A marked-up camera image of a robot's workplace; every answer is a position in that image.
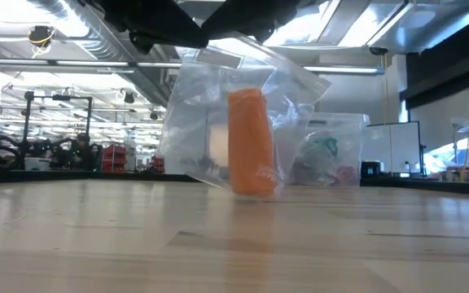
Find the small black digital clock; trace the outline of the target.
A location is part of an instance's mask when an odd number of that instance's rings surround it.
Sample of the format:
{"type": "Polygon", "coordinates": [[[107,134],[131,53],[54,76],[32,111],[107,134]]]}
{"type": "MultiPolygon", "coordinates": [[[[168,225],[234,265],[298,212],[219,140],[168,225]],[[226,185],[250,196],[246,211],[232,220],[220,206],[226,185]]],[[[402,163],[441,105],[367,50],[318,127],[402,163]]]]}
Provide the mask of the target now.
{"type": "Polygon", "coordinates": [[[362,161],[361,176],[377,177],[383,169],[383,163],[380,161],[362,161]]]}

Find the clear plastic storage bin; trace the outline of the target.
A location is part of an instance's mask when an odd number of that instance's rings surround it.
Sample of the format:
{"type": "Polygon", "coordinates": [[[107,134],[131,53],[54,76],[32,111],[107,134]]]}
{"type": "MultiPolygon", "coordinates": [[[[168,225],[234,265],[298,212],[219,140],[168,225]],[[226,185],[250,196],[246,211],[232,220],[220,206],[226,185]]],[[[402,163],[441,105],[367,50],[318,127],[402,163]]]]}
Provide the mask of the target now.
{"type": "Polygon", "coordinates": [[[360,174],[364,128],[370,123],[366,114],[315,112],[307,125],[304,141],[289,173],[288,183],[298,186],[336,186],[336,170],[339,166],[352,166],[360,174]],[[338,155],[332,156],[318,149],[315,138],[335,138],[338,155]]]}

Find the orange elastic bandage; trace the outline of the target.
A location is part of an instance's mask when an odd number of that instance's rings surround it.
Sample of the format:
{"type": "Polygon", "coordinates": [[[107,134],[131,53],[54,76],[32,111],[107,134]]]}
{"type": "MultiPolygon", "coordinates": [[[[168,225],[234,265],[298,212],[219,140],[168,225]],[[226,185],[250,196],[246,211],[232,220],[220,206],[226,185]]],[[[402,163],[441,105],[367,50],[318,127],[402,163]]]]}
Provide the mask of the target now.
{"type": "Polygon", "coordinates": [[[259,89],[228,94],[228,170],[236,194],[274,194],[274,141],[265,96],[259,89]]]}

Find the small red shelf rack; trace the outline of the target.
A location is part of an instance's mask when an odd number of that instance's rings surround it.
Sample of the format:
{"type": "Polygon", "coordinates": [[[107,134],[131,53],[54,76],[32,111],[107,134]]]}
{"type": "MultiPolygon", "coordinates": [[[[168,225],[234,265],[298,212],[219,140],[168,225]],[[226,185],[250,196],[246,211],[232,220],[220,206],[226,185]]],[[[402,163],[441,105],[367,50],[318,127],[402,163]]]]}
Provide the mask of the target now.
{"type": "Polygon", "coordinates": [[[164,158],[153,155],[151,157],[151,164],[149,168],[150,173],[165,174],[164,158]]]}

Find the red item in bin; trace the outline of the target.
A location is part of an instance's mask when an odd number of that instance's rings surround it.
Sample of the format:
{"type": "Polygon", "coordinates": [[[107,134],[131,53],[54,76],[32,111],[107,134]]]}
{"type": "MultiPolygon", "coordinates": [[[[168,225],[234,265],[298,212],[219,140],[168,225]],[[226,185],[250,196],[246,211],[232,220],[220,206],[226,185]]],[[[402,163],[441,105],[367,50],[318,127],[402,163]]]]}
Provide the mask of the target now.
{"type": "Polygon", "coordinates": [[[339,166],[336,170],[336,186],[358,186],[359,176],[352,166],[339,166]]]}

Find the white board panel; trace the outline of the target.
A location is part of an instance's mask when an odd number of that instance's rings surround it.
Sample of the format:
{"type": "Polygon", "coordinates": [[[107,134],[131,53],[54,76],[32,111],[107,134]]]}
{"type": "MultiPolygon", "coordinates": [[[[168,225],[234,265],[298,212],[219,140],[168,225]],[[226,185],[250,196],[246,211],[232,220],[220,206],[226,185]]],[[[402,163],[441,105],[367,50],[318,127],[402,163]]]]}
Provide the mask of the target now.
{"type": "Polygon", "coordinates": [[[419,122],[368,125],[362,161],[379,161],[386,173],[422,174],[419,122]]]}

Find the large red shelf rack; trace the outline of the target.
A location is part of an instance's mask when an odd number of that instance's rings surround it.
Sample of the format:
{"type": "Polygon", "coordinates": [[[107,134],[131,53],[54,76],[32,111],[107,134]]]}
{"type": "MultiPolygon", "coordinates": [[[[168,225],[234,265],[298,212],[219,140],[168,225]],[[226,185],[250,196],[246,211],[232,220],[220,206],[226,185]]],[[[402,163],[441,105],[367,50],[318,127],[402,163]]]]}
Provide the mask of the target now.
{"type": "Polygon", "coordinates": [[[124,173],[126,166],[126,148],[112,144],[103,149],[101,171],[104,173],[124,173]]]}

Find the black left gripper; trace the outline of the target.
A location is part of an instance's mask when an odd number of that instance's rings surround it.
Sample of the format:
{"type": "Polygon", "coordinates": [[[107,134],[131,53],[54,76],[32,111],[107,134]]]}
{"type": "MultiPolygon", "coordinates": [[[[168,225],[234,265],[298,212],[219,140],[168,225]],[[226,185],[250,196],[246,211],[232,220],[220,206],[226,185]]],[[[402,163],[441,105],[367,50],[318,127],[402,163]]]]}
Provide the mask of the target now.
{"type": "MultiPolygon", "coordinates": [[[[190,48],[205,48],[208,37],[201,27],[174,0],[95,0],[104,20],[117,31],[155,34],[163,43],[190,48]]],[[[153,44],[136,34],[129,40],[143,55],[153,44]]]]}

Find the black metal rig frame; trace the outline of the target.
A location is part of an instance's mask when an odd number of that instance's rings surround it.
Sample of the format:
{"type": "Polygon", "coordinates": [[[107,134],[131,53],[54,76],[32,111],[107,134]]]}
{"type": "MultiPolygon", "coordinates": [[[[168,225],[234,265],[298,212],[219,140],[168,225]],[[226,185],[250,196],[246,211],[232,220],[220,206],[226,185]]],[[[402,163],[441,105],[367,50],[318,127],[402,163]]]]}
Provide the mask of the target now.
{"type": "Polygon", "coordinates": [[[77,99],[77,100],[86,100],[87,101],[87,107],[86,112],[86,124],[85,124],[85,144],[89,146],[90,144],[90,120],[91,120],[91,114],[92,114],[92,109],[93,109],[93,98],[89,96],[73,96],[73,95],[63,95],[63,94],[54,94],[54,95],[42,95],[42,96],[37,96],[33,91],[26,91],[24,94],[24,99],[26,100],[26,108],[24,110],[24,131],[23,131],[23,139],[20,144],[20,154],[22,161],[24,161],[24,157],[26,153],[28,152],[29,149],[29,144],[28,144],[28,126],[29,126],[29,121],[30,121],[30,114],[31,114],[31,105],[32,101],[35,98],[48,98],[52,99],[53,101],[70,101],[71,99],[77,99]]]}

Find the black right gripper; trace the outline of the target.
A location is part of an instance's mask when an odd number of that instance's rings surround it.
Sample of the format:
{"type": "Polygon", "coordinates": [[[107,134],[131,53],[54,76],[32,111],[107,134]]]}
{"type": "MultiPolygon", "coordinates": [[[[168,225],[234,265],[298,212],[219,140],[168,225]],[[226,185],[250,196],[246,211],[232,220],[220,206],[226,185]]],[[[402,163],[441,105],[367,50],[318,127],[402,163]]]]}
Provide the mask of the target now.
{"type": "MultiPolygon", "coordinates": [[[[300,0],[270,0],[265,10],[264,28],[258,41],[268,40],[279,28],[294,19],[300,0]]],[[[207,37],[220,39],[232,33],[253,35],[258,30],[254,0],[225,0],[201,25],[207,37]]]]}

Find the long ceiling light bar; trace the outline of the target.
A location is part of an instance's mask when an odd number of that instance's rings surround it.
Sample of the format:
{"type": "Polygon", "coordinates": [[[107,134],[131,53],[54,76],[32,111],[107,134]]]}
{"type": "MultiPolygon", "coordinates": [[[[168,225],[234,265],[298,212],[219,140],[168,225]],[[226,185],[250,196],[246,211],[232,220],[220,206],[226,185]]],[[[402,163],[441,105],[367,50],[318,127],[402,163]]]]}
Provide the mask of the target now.
{"type": "MultiPolygon", "coordinates": [[[[125,62],[125,61],[89,61],[89,60],[54,60],[54,59],[0,59],[0,65],[12,66],[61,66],[80,68],[160,68],[179,69],[179,62],[125,62]]],[[[344,74],[344,75],[383,75],[384,68],[365,67],[327,67],[304,66],[304,69],[320,74],[344,74]]]]}

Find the clear plastic zip bag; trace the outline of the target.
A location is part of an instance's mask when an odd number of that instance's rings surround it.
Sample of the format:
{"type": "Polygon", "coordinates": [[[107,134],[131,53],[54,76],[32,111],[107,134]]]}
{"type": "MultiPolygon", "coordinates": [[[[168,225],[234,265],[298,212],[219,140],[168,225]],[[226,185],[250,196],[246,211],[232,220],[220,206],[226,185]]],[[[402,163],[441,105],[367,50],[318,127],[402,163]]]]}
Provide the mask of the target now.
{"type": "Polygon", "coordinates": [[[274,141],[277,186],[271,196],[253,197],[273,198],[282,192],[314,106],[330,85],[250,37],[188,50],[168,101],[157,155],[196,180],[234,193],[228,170],[228,94],[259,89],[274,141]]]}

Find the green item in bin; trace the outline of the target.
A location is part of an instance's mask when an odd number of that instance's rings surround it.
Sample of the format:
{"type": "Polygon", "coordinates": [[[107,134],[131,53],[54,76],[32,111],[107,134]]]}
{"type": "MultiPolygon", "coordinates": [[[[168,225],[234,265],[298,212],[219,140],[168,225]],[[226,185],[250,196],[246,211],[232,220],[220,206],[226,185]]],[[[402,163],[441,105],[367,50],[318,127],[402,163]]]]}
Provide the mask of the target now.
{"type": "Polygon", "coordinates": [[[323,149],[332,156],[338,155],[337,140],[335,138],[315,138],[312,143],[318,149],[323,149]]]}

